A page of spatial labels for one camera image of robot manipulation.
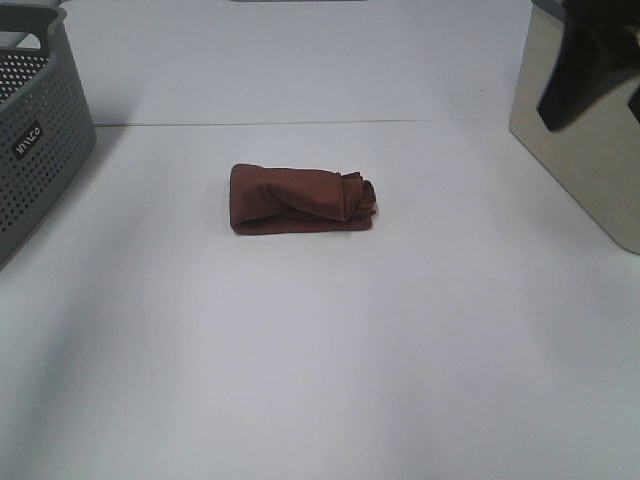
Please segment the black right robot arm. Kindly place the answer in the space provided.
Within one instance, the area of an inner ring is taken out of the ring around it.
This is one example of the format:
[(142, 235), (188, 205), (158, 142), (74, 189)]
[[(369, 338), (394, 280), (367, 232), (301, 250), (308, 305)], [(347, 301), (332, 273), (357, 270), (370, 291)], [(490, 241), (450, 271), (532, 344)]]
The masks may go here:
[(571, 125), (600, 98), (639, 75), (637, 1), (563, 1), (561, 45), (537, 105), (547, 130)]

